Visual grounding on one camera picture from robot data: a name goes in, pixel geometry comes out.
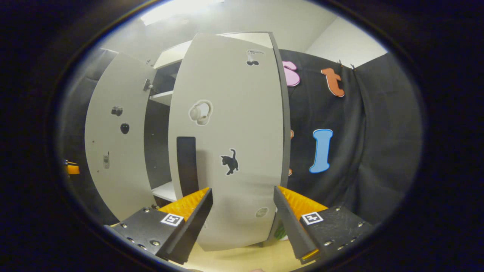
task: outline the sticker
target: sticker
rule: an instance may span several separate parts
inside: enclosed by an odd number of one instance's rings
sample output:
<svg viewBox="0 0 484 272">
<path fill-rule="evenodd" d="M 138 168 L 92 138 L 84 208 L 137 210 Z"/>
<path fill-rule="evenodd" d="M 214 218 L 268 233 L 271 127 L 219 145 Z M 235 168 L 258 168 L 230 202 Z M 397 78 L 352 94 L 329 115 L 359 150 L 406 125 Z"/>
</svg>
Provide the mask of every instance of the sticker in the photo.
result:
<svg viewBox="0 0 484 272">
<path fill-rule="evenodd" d="M 209 123 L 212 112 L 212 103 L 208 100 L 202 99 L 193 104 L 188 111 L 188 116 L 192 121 L 196 122 L 197 125 L 204 126 Z"/>
<path fill-rule="evenodd" d="M 262 208 L 257 210 L 256 217 L 257 218 L 264 217 L 267 214 L 268 211 L 269 211 L 269 208 L 262 207 Z"/>
<path fill-rule="evenodd" d="M 232 156 L 220 156 L 222 158 L 222 165 L 228 167 L 227 176 L 234 173 L 234 170 L 239 171 L 239 162 L 235 158 L 235 149 L 230 149 Z"/>
<path fill-rule="evenodd" d="M 121 124 L 121 132 L 123 134 L 127 134 L 129 132 L 129 125 L 126 123 Z"/>
<path fill-rule="evenodd" d="M 328 155 L 330 152 L 330 140 L 333 136 L 331 129 L 316 129 L 313 132 L 313 138 L 316 139 L 316 155 L 314 164 L 309 168 L 311 173 L 320 173 L 328 170 Z"/>
<path fill-rule="evenodd" d="M 170 226 L 178 226 L 183 220 L 183 216 L 178 216 L 175 214 L 167 214 L 160 222 L 170 225 Z"/>
<path fill-rule="evenodd" d="M 301 217 L 306 222 L 306 225 L 311 225 L 323 221 L 323 218 L 321 218 L 321 216 L 317 212 L 303 214 L 301 215 Z"/>
<path fill-rule="evenodd" d="M 284 74 L 286 75 L 286 85 L 288 87 L 294 87 L 301 82 L 301 78 L 295 72 L 298 68 L 295 64 L 290 61 L 283 61 L 282 66 L 284 67 Z"/>
<path fill-rule="evenodd" d="M 326 81 L 328 82 L 328 88 L 330 92 L 338 97 L 345 96 L 345 91 L 340 89 L 338 86 L 338 80 L 341 81 L 341 77 L 334 73 L 332 68 L 322 69 L 321 73 L 326 76 Z"/>
<path fill-rule="evenodd" d="M 120 107 L 120 106 L 114 106 L 111 109 L 111 114 L 112 115 L 116 115 L 116 116 L 121 116 L 121 114 L 122 114 L 122 107 Z"/>
<path fill-rule="evenodd" d="M 109 151 L 103 155 L 103 166 L 104 169 L 109 169 Z"/>
<path fill-rule="evenodd" d="M 246 52 L 246 55 L 248 57 L 248 61 L 246 61 L 247 65 L 249 65 L 249 66 L 252 66 L 252 65 L 259 66 L 259 62 L 257 60 L 255 60 L 254 57 L 253 57 L 255 54 L 265 55 L 264 52 L 262 52 L 258 49 L 247 50 L 247 52 Z"/>
<path fill-rule="evenodd" d="M 292 129 L 291 129 L 291 139 L 293 137 L 294 137 L 294 131 L 292 131 Z M 290 176 L 290 175 L 292 175 L 292 169 L 291 168 L 289 168 L 289 175 L 288 176 Z"/>
</svg>

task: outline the open cabinet door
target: open cabinet door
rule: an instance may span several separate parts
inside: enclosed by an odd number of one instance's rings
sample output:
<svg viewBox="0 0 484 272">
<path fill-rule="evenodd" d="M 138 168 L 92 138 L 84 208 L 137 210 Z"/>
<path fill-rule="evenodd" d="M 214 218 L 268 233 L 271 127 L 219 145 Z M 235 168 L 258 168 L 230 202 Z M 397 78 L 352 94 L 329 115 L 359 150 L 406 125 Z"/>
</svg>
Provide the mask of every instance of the open cabinet door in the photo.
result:
<svg viewBox="0 0 484 272">
<path fill-rule="evenodd" d="M 274 186 L 288 172 L 283 149 L 290 128 L 283 124 L 279 75 L 274 49 L 234 38 L 198 34 L 183 58 L 168 125 L 170 170 L 180 198 L 177 137 L 195 137 L 199 188 L 213 190 L 197 240 L 205 251 L 268 238 Z M 192 120 L 197 104 L 208 105 L 209 118 Z"/>
<path fill-rule="evenodd" d="M 118 54 L 94 89 L 86 117 L 86 157 L 101 198 L 120 220 L 155 204 L 146 172 L 144 123 L 156 70 Z M 113 107 L 122 108 L 122 113 Z"/>
</svg>

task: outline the blue letter i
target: blue letter i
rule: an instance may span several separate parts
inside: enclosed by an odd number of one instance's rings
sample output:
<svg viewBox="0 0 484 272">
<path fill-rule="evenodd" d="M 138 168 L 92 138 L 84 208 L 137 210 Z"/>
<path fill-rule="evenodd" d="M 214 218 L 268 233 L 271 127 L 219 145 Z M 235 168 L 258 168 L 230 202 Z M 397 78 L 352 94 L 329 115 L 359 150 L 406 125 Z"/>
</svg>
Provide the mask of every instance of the blue letter i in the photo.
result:
<svg viewBox="0 0 484 272">
<path fill-rule="evenodd" d="M 311 173 L 320 173 L 328 170 L 328 154 L 330 151 L 330 140 L 333 136 L 331 129 L 316 129 L 313 132 L 313 137 L 316 139 L 316 155 L 314 157 L 314 164 L 309 168 Z"/>
</svg>

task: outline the white wall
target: white wall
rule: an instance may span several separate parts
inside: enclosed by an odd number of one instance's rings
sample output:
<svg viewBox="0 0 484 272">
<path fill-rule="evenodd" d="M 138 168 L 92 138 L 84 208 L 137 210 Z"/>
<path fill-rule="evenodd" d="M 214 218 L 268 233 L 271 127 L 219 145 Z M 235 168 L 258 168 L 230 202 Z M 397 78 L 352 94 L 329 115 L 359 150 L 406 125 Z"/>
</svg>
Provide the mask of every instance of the white wall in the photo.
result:
<svg viewBox="0 0 484 272">
<path fill-rule="evenodd" d="M 134 19 L 100 46 L 153 64 L 163 50 L 190 41 L 199 32 L 272 31 L 280 49 L 305 52 L 335 19 L 332 12 L 305 0 L 225 0 L 148 26 Z"/>
<path fill-rule="evenodd" d="M 342 18 L 337 18 L 306 50 L 307 54 L 358 67 L 387 53 L 371 36 Z"/>
</svg>

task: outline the black curtain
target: black curtain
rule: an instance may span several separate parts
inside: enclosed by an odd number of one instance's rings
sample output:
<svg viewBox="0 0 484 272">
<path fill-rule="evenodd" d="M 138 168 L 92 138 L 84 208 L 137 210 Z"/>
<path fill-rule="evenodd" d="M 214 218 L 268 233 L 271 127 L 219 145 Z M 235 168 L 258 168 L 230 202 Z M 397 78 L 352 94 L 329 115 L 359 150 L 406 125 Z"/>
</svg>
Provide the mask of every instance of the black curtain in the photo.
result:
<svg viewBox="0 0 484 272">
<path fill-rule="evenodd" d="M 288 87 L 291 158 L 287 187 L 323 205 L 345 205 L 378 223 L 411 185 L 422 146 L 416 86 L 385 54 L 353 70 L 316 56 L 280 50 L 301 82 Z M 343 97 L 331 93 L 321 69 L 341 76 Z M 316 129 L 331 129 L 329 169 L 310 173 Z"/>
</svg>

